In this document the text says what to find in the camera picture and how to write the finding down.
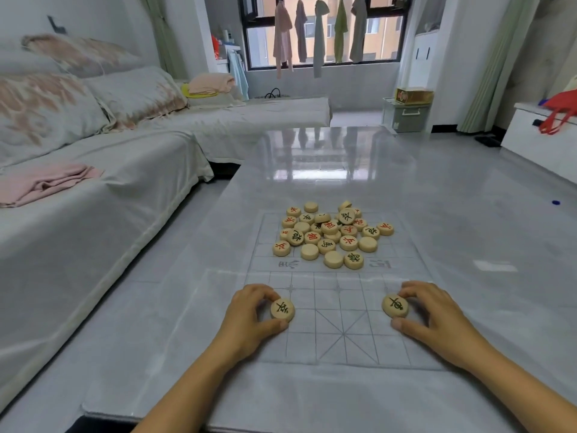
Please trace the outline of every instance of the person's left hand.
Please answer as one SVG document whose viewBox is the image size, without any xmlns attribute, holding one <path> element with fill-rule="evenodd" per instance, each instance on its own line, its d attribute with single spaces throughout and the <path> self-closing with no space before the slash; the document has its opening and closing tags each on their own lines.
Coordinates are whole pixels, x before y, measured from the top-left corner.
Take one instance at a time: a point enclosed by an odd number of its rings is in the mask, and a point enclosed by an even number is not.
<svg viewBox="0 0 577 433">
<path fill-rule="evenodd" d="M 253 354 L 264 339 L 285 331 L 284 319 L 259 322 L 256 308 L 260 301 L 276 301 L 279 294 L 264 284 L 249 284 L 237 291 L 212 345 L 230 360 L 231 366 Z"/>
</svg>

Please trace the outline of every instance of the gray storage box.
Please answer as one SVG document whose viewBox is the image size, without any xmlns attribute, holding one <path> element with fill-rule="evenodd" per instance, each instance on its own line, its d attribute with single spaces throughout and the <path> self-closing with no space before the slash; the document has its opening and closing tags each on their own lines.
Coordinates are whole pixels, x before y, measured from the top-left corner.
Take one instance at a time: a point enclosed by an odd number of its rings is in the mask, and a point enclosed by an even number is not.
<svg viewBox="0 0 577 433">
<path fill-rule="evenodd" d="M 383 124 L 397 132 L 424 130 L 430 104 L 405 105 L 395 99 L 384 99 Z"/>
</svg>

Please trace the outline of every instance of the red bag handle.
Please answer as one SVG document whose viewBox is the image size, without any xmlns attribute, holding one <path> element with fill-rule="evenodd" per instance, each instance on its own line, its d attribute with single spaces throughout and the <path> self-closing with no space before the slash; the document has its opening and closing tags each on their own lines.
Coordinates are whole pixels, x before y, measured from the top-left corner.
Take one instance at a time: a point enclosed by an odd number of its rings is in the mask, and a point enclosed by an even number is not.
<svg viewBox="0 0 577 433">
<path fill-rule="evenodd" d="M 558 126 L 553 127 L 553 123 L 555 122 L 555 117 L 557 116 L 557 114 L 561 112 L 561 109 L 555 109 L 550 116 L 547 117 L 547 119 L 541 123 L 541 125 L 539 126 L 539 131 L 542 134 L 547 134 L 547 135 L 555 135 L 557 132 L 559 132 L 559 130 L 561 129 L 561 126 L 564 125 L 565 123 L 567 123 L 569 121 L 569 118 L 571 118 L 574 114 L 575 111 L 573 110 L 567 110 L 567 113 L 565 114 L 565 117 L 563 117 L 563 120 L 561 120 L 561 123 L 559 123 Z"/>
</svg>

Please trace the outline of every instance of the open window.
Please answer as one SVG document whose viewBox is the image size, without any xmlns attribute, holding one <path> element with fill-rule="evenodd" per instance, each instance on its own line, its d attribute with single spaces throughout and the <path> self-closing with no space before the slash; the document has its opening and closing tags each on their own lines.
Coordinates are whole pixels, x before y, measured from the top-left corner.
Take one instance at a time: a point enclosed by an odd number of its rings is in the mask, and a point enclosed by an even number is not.
<svg viewBox="0 0 577 433">
<path fill-rule="evenodd" d="M 276 66 L 272 55 L 275 36 L 275 10 L 280 0 L 239 0 L 242 25 L 247 46 L 249 70 L 266 70 Z M 283 0 L 292 23 L 297 12 L 299 0 Z M 310 65 L 314 53 L 314 33 L 316 16 L 314 6 L 317 0 L 302 0 L 305 5 L 307 22 L 305 38 L 307 42 L 307 61 L 299 63 L 297 33 L 291 30 L 292 63 L 295 66 Z M 335 21 L 340 0 L 323 0 L 329 7 L 329 14 L 322 17 L 325 39 L 325 64 L 334 65 Z M 349 54 L 353 44 L 355 16 L 351 13 L 354 0 L 343 0 L 347 13 L 349 32 L 344 36 L 343 65 L 350 64 Z M 408 12 L 411 0 L 365 0 L 368 12 L 363 53 L 366 55 L 361 63 L 399 62 Z"/>
</svg>

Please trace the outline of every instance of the yellow box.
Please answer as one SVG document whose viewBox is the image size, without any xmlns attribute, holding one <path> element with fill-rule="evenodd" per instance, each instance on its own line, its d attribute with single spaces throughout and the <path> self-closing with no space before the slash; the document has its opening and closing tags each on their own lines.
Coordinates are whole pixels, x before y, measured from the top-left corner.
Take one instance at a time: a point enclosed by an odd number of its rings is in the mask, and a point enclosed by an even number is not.
<svg viewBox="0 0 577 433">
<path fill-rule="evenodd" d="M 397 88 L 395 100 L 403 104 L 429 104 L 435 93 L 425 88 Z"/>
</svg>

